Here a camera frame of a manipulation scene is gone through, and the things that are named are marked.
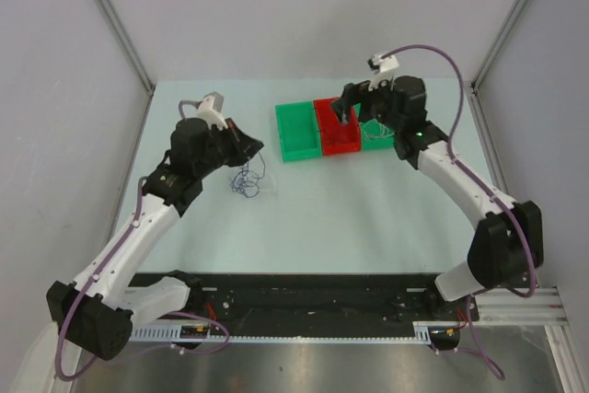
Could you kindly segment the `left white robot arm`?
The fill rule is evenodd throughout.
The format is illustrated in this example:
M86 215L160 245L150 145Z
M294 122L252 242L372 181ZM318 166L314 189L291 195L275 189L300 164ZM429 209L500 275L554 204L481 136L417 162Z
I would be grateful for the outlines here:
M58 343L71 342L109 361L135 329L165 315L197 317L205 296L194 274L168 272L150 286L125 292L156 242L202 193L204 179L219 168L247 164L262 147L231 119L222 127L201 118L179 121L162 161L140 179L135 207L121 231L73 281L49 288Z

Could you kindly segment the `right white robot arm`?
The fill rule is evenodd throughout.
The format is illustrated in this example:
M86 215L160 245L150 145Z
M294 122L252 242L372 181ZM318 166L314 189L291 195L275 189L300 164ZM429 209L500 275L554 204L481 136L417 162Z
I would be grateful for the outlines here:
M426 313L446 320L458 300L511 282L526 274L537 283L544 262L542 213L534 202L518 202L492 187L452 150L451 138L427 118L427 92L422 79L349 83L331 109L340 123L360 109L360 122L377 121L394 138L399 159L436 183L474 228L466 259L439 274L424 297Z

